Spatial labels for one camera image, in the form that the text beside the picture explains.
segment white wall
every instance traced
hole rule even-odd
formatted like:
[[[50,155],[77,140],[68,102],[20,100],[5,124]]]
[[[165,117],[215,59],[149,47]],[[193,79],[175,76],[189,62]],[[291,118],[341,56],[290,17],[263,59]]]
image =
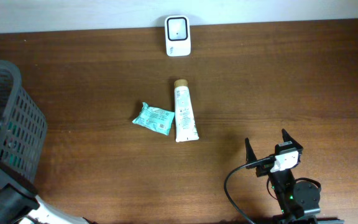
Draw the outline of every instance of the white wall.
[[[0,33],[358,17],[358,0],[0,0]]]

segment gray crate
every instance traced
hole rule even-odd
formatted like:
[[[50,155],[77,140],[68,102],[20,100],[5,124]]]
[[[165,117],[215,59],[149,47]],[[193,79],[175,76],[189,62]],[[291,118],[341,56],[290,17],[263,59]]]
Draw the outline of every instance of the gray crate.
[[[47,122],[21,85],[19,69],[0,60],[0,161],[34,182]]]

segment light blue wipes package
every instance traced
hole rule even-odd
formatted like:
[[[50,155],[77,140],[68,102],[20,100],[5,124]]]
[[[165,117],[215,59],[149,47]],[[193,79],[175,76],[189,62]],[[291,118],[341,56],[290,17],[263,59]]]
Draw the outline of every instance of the light blue wipes package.
[[[142,111],[139,116],[132,121],[132,123],[149,128],[152,131],[164,135],[169,135],[173,117],[175,117],[174,112],[154,108],[143,102]]]

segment white tube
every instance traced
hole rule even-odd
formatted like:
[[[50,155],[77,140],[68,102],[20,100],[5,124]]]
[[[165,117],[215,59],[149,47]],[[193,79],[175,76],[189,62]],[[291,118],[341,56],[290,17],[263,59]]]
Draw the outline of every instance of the white tube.
[[[175,86],[175,121],[177,124],[177,142],[198,140],[190,92],[186,80],[177,80]]]

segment wooden cap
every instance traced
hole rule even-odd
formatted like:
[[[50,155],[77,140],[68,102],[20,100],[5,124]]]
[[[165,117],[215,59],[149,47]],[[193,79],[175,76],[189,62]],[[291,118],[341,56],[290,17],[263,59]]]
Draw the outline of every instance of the wooden cap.
[[[187,86],[187,80],[176,80],[173,86],[175,86],[175,88],[179,86]]]

